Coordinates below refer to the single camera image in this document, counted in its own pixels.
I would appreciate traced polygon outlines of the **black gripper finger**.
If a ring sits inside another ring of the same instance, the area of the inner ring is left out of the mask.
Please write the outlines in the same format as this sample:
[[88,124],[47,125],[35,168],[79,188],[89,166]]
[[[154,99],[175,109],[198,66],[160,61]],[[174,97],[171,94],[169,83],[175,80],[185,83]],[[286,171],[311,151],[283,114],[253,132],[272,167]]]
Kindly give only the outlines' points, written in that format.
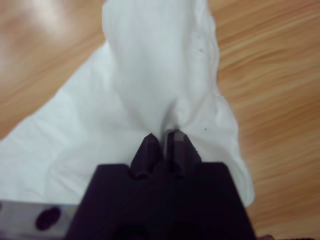
[[179,129],[166,132],[163,155],[169,172],[177,179],[184,178],[201,163],[201,157],[191,140]]
[[148,134],[139,146],[130,164],[130,173],[135,180],[148,179],[154,168],[163,161],[163,151],[158,139]]

